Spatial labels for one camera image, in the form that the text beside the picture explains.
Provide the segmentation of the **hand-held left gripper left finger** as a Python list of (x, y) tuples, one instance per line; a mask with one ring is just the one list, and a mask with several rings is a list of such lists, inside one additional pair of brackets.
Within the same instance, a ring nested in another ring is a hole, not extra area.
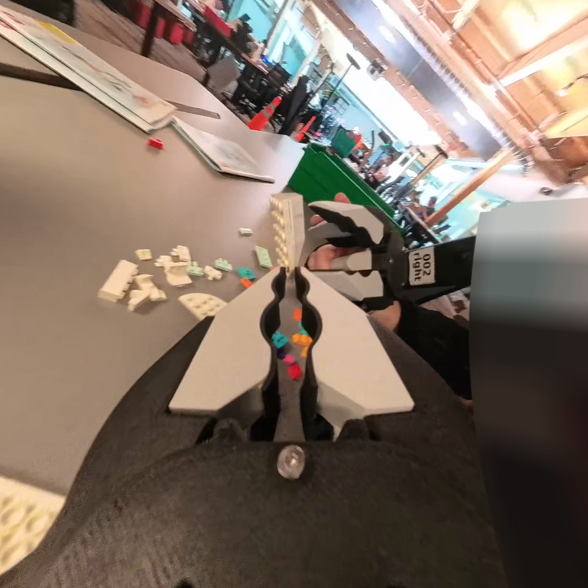
[(252, 440), (273, 441), (281, 411), (273, 336), (281, 325), (275, 268), (219, 311), (169, 402), (181, 415), (233, 419)]

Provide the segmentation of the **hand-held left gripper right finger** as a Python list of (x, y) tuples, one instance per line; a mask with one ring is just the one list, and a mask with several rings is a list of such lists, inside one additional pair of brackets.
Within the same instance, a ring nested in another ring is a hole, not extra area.
[(351, 420), (411, 412), (415, 401), (365, 311), (305, 268), (295, 284), (312, 339), (300, 389), (305, 439), (332, 440)]

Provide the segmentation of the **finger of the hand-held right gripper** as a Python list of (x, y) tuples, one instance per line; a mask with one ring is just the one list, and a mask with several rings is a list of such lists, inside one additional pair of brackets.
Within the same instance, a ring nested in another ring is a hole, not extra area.
[(349, 201), (315, 201), (309, 236), (325, 244), (314, 250), (311, 259), (344, 259), (363, 255), (367, 259), (390, 259), (392, 225), (376, 208)]
[(338, 270), (355, 272), (369, 270), (371, 268), (371, 251), (369, 249), (360, 247), (358, 245), (356, 236), (353, 233), (342, 230), (335, 224), (328, 222), (317, 222), (311, 224), (307, 229), (306, 236), (310, 241), (310, 244), (316, 245), (316, 248), (321, 245), (331, 244), (336, 247), (345, 248), (349, 253), (349, 255), (343, 258), (335, 260), (332, 270), (313, 272)]

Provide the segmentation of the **white half-round toy plate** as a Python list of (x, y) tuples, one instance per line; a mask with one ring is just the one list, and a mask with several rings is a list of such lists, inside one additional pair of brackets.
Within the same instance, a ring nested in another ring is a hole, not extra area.
[(269, 198), (269, 206), (277, 264), (290, 276), (299, 264), (305, 243), (304, 199), (297, 193), (275, 194)]
[(224, 300), (199, 292), (182, 295), (178, 298), (178, 302), (198, 320), (214, 317), (227, 306)]

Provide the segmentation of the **person's right forearm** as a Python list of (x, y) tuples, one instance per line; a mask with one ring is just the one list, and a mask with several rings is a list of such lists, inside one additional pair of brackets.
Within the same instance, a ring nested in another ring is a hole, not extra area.
[(396, 300), (384, 309), (369, 311), (373, 323), (394, 332), (444, 379), (462, 403), (473, 408), (469, 328), (462, 318)]

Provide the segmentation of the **person's right hand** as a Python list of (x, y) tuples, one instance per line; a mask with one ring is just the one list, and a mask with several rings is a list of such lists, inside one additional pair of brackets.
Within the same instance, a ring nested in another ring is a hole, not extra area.
[(349, 253), (345, 248), (331, 244), (321, 245), (310, 253), (305, 268), (310, 271), (332, 270), (334, 261), (347, 255)]

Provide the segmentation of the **green plastic bin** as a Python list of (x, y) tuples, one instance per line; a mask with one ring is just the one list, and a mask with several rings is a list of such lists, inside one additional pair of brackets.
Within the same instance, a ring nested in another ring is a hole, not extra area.
[(343, 193), (356, 205), (377, 208), (391, 221), (392, 226), (405, 236), (406, 229), (394, 221), (392, 208), (379, 194), (338, 155), (331, 154), (326, 146), (308, 143), (303, 157), (292, 173), (288, 187), (303, 196), (307, 203), (333, 201)]
[(330, 143), (332, 151), (341, 158), (349, 157), (352, 152), (360, 149), (362, 145), (363, 137), (358, 126), (351, 129), (340, 126)]

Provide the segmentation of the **cluster of small white bricks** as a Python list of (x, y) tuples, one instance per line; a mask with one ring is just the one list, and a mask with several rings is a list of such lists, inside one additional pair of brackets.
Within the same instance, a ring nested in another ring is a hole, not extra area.
[[(139, 249), (135, 252), (139, 261), (152, 261), (156, 268), (162, 269), (168, 285), (174, 288), (184, 288), (193, 284), (193, 279), (187, 275), (187, 262), (192, 259), (187, 246), (174, 247), (170, 254), (163, 254), (154, 258), (149, 249)], [(200, 266), (209, 281), (218, 281), (224, 271), (212, 266)], [(139, 266), (127, 260), (120, 260), (105, 283), (98, 291), (98, 297), (108, 302), (118, 303), (126, 300), (129, 312), (135, 312), (146, 303), (160, 303), (168, 300), (166, 292), (155, 283), (153, 275), (139, 273)]]

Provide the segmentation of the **toy instruction booklet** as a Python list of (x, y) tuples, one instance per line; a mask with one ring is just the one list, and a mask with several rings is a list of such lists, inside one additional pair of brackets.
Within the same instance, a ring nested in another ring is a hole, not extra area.
[(239, 144), (195, 129), (174, 117), (171, 126), (210, 167), (223, 175), (274, 184), (275, 178), (261, 173), (258, 163)]
[(1, 8), (1, 36), (149, 134), (165, 128), (176, 108), (138, 85), (55, 25)]

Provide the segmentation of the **white wedge toy plate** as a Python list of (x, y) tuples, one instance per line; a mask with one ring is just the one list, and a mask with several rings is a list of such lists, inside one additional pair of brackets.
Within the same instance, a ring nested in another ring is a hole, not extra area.
[(1, 476), (1, 573), (36, 549), (65, 496)]

